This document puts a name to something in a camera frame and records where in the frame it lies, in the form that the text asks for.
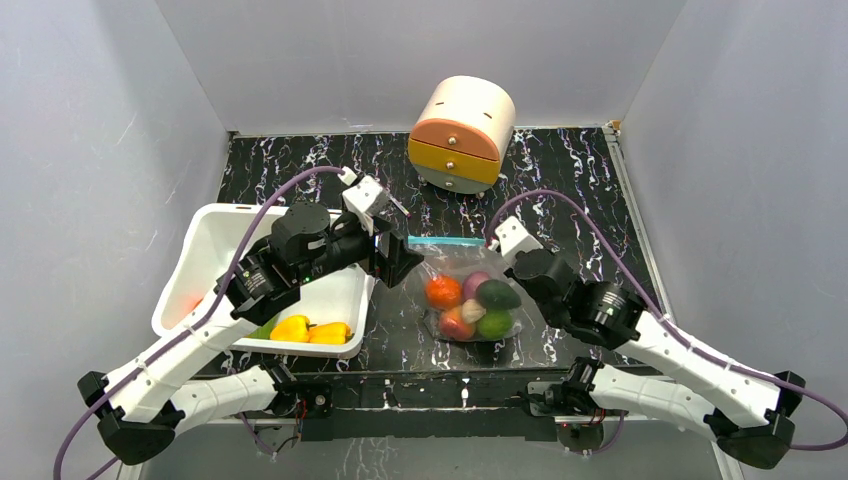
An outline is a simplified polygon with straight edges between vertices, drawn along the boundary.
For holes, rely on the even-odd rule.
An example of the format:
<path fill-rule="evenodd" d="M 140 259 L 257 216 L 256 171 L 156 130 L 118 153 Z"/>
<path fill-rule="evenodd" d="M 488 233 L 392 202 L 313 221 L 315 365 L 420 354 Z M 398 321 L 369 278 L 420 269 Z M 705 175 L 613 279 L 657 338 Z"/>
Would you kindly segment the orange pumpkin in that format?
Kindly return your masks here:
<path fill-rule="evenodd" d="M 438 275 L 426 282 L 425 296 L 431 308 L 450 310 L 461 304 L 462 286 L 453 277 Z"/>

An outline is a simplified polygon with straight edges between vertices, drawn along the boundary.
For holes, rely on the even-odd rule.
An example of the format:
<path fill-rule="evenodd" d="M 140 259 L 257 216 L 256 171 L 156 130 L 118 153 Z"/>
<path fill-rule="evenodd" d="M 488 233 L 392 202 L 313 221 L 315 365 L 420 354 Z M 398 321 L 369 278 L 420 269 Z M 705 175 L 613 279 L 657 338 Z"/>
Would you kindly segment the red onion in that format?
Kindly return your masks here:
<path fill-rule="evenodd" d="M 463 300 L 475 298 L 479 286 L 490 279 L 491 275 L 485 271 L 475 271 L 469 274 L 462 283 Z"/>

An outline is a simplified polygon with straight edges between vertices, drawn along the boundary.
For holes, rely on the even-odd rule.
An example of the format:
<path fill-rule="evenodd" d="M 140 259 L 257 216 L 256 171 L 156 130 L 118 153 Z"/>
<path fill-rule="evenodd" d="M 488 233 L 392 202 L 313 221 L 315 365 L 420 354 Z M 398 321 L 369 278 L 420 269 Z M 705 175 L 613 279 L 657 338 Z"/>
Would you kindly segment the clear zip top bag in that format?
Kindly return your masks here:
<path fill-rule="evenodd" d="M 497 342 L 534 326 L 541 314 L 530 296 L 506 275 L 500 253 L 479 239 L 410 236 L 423 255 L 414 273 L 421 321 L 442 342 Z"/>

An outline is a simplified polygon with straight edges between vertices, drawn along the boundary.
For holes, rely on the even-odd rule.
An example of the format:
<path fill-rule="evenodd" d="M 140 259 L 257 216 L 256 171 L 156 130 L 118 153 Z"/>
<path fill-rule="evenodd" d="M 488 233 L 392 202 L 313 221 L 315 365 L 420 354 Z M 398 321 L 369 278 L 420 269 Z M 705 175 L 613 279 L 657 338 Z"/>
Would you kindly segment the beige garlic bulb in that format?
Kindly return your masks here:
<path fill-rule="evenodd" d="M 486 308 L 475 299 L 466 300 L 460 308 L 461 319 L 469 325 L 478 322 L 486 313 Z"/>

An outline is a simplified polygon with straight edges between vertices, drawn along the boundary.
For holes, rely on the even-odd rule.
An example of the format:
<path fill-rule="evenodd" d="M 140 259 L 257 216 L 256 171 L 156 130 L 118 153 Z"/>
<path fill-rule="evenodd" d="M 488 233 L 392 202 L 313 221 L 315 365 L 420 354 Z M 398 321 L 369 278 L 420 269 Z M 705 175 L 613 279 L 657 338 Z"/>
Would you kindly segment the dark green avocado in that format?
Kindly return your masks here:
<path fill-rule="evenodd" d="M 509 284 L 497 279 L 482 282 L 474 299 L 487 310 L 513 310 L 522 304 L 520 295 Z"/>

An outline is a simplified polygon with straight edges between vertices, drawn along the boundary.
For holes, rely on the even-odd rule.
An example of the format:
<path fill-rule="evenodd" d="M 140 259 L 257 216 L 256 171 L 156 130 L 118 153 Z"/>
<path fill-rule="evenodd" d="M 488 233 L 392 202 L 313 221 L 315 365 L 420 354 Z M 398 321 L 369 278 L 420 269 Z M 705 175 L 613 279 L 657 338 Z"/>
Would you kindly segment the green cabbage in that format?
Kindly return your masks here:
<path fill-rule="evenodd" d="M 512 315 L 506 310 L 488 310 L 477 322 L 477 334 L 484 340 L 506 338 L 514 325 Z"/>

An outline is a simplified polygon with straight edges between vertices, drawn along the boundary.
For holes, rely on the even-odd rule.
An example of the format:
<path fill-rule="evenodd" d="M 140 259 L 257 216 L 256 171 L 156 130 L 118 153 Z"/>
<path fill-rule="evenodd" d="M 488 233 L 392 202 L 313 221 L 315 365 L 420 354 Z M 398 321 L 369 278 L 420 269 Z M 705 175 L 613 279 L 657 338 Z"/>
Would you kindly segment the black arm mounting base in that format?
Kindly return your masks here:
<path fill-rule="evenodd" d="M 347 372 L 313 376 L 331 394 L 325 419 L 308 419 L 303 438 L 319 442 L 366 437 L 522 438 L 590 450 L 609 440 L 616 418 L 534 416 L 533 381 L 563 380 L 552 369 Z"/>

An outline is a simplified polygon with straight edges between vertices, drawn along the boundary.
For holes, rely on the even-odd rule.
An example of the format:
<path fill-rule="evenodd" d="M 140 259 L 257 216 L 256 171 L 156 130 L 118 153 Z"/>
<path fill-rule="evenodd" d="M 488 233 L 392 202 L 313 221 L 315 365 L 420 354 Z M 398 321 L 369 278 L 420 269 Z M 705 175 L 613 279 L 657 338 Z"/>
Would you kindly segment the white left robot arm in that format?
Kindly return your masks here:
<path fill-rule="evenodd" d="M 250 411 L 286 416 L 317 393 L 316 385 L 299 386 L 271 364 L 211 381 L 193 377 L 300 301 L 304 286 L 357 265 L 394 287 L 423 261 L 389 222 L 376 218 L 366 225 L 363 219 L 350 211 L 333 219 L 323 205 L 293 204 L 271 223 L 268 235 L 239 244 L 203 316 L 175 327 L 120 369 L 84 375 L 78 389 L 117 459 L 141 464 L 210 420 Z"/>

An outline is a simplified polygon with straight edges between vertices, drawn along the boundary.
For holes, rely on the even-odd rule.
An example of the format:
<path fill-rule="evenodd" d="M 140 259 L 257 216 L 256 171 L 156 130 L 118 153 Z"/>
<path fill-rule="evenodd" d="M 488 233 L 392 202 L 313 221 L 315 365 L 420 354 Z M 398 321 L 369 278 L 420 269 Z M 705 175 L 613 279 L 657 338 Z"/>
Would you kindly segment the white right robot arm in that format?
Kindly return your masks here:
<path fill-rule="evenodd" d="M 618 410 L 671 423 L 715 442 L 748 466 L 775 468 L 790 450 L 803 377 L 737 371 L 733 361 L 656 320 L 637 294 L 610 282 L 584 282 L 549 250 L 520 252 L 506 271 L 546 323 L 589 345 L 635 359 L 667 381 L 629 374 L 588 357 L 566 379 L 530 395 L 551 414 Z"/>

